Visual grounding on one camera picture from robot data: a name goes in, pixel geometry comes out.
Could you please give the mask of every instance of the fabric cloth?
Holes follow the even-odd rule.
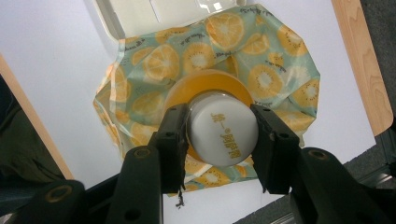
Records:
[[[10,113],[11,109],[17,103],[14,95],[9,89],[7,83],[3,80],[0,75],[0,124],[6,119],[7,115]]]
[[[94,106],[123,157],[146,145],[181,78],[203,69],[237,77],[300,137],[315,120],[319,72],[304,41],[261,5],[234,7],[188,27],[120,40]],[[187,190],[257,178],[247,158],[231,167],[186,159]]]
[[[36,183],[63,179],[63,175],[19,105],[0,125],[0,172]]]

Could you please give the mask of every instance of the wooden edge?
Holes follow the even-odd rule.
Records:
[[[0,74],[2,75],[4,81],[11,88],[12,93],[17,98],[23,111],[26,113],[28,119],[32,122],[33,126],[35,127],[35,130],[37,131],[43,143],[46,145],[49,154],[55,160],[56,164],[58,165],[64,177],[66,179],[73,179],[73,175],[70,172],[69,168],[67,167],[66,163],[64,162],[64,158],[58,151],[58,148],[52,141],[50,134],[47,132],[47,129],[44,127],[44,124],[42,123],[40,117],[35,112],[35,109],[30,104],[26,94],[21,88],[20,83],[15,78],[11,69],[8,67],[6,60],[3,58],[1,54],[0,54]]]
[[[360,0],[332,0],[361,99],[374,136],[393,122],[393,113]]]

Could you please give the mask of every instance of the gray surface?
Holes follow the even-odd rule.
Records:
[[[396,114],[396,1],[361,0],[361,4],[392,111]],[[393,130],[388,130],[376,137],[376,146],[345,164],[348,171],[355,178],[361,178],[383,167],[387,162],[394,161],[395,135]],[[394,182],[390,180],[385,186],[394,186]],[[237,221],[236,224],[271,223],[289,212],[289,197],[286,196]]]

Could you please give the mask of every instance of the lemon pattern cloth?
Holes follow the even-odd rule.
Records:
[[[300,137],[316,117],[319,72],[304,41],[261,5],[234,7],[188,27],[120,40],[94,106],[122,157],[158,130],[172,86],[208,68],[237,77],[255,104],[274,109]],[[252,164],[212,167],[188,155],[186,191],[257,178]]]

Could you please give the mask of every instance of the white tray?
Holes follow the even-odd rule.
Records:
[[[186,26],[246,0],[95,0],[107,34],[114,40]]]

